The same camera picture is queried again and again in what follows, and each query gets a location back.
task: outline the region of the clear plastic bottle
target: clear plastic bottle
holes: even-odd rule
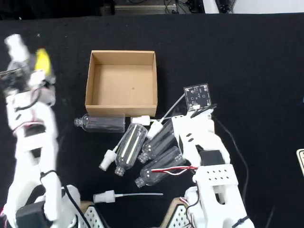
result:
[[[142,125],[131,124],[129,126],[117,150],[115,174],[123,176],[125,170],[134,165],[147,132],[147,129]]]
[[[141,163],[146,163],[149,159],[153,160],[172,146],[175,141],[172,120],[168,120],[156,136],[143,144],[138,160]]]
[[[82,118],[75,118],[74,125],[82,127],[87,132],[119,132],[125,130],[125,117],[92,117],[85,114]]]
[[[153,161],[145,165],[140,172],[140,177],[135,180],[135,183],[138,188],[141,188],[144,185],[152,186],[164,179],[169,174],[162,172],[152,172],[151,170],[180,166],[185,162],[186,160],[182,157],[179,148],[173,146],[165,153],[161,154]]]

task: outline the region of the yellow part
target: yellow part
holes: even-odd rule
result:
[[[48,76],[51,73],[51,61],[45,49],[38,49],[36,52],[35,70],[43,70]]]

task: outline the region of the open cardboard box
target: open cardboard box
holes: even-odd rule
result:
[[[85,98],[91,116],[155,116],[155,52],[92,51]]]

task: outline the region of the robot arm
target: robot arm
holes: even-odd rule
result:
[[[174,135],[183,157],[198,167],[196,187],[185,198],[195,228],[254,228],[248,218],[229,153],[214,131],[213,109],[172,118]]]
[[[80,204],[74,186],[66,194],[56,174],[57,126],[51,106],[55,103],[55,76],[44,50],[30,55],[19,35],[6,39],[12,58],[9,71],[1,72],[7,101],[9,126],[17,138],[14,180],[9,188],[3,214],[13,228],[67,228],[83,220],[72,205]],[[46,193],[34,204],[25,205],[33,189],[42,184]]]

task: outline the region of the black surface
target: black surface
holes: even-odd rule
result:
[[[191,173],[168,177],[137,189],[136,162],[123,178],[98,165],[121,134],[86,133],[73,127],[85,113],[85,86],[92,49],[155,50],[158,111],[161,117],[183,87],[208,83],[218,104],[215,116],[234,134],[249,166],[247,211],[263,228],[275,207],[270,227],[297,227],[302,222],[303,175],[296,150],[304,147],[304,14],[164,15],[0,22],[0,41],[20,33],[31,51],[46,48],[57,75],[54,107],[60,136],[58,174],[78,187],[83,200],[97,192],[163,192],[163,198],[125,197],[98,208],[112,228],[143,228],[161,223],[173,197],[194,184]],[[9,63],[0,42],[0,69]],[[14,173],[15,139],[0,99],[0,206]],[[228,135],[218,126],[231,154],[239,186],[245,168]]]

